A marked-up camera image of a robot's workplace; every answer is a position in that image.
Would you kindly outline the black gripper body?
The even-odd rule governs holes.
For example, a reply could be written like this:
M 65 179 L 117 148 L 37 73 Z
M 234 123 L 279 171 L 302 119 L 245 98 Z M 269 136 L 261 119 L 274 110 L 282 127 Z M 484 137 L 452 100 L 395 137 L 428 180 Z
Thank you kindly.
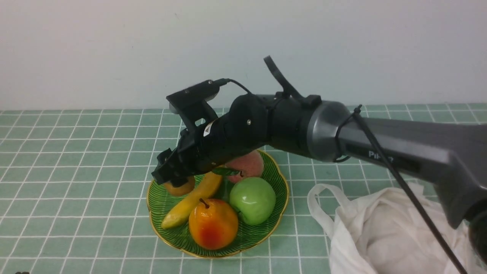
M 268 140 L 267 116 L 262 98 L 238 96 L 226 114 L 210 123 L 201 119 L 194 130 L 185 130 L 167 168 L 200 175 L 250 153 Z

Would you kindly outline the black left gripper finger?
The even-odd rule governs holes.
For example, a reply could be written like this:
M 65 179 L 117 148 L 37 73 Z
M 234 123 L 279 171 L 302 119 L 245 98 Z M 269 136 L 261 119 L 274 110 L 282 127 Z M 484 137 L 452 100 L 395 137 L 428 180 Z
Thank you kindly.
M 172 156 L 173 156 L 173 151 L 171 148 L 168 148 L 165 151 L 162 151 L 156 157 L 156 159 L 157 159 L 156 167 L 159 168 L 160 166 L 163 166 L 168 160 L 172 159 Z

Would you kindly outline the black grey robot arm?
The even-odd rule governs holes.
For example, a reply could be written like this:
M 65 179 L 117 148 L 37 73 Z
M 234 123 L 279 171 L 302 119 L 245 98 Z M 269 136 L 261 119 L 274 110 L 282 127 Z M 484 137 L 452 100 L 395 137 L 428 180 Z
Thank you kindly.
M 485 124 L 363 118 L 319 96 L 238 96 L 217 117 L 203 99 L 177 98 L 186 129 L 157 157 L 158 184 L 183 185 L 265 145 L 322 162 L 353 157 L 430 182 L 452 228 L 470 223 L 470 243 L 486 261 Z

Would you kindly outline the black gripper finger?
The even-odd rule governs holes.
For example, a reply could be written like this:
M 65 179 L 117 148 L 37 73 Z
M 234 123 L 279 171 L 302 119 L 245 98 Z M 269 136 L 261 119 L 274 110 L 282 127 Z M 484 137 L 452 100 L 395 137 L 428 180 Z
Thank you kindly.
M 180 174 L 177 170 L 158 167 L 151 172 L 151 175 L 158 185 L 169 183 L 174 188 L 179 188 L 190 181 L 188 176 Z

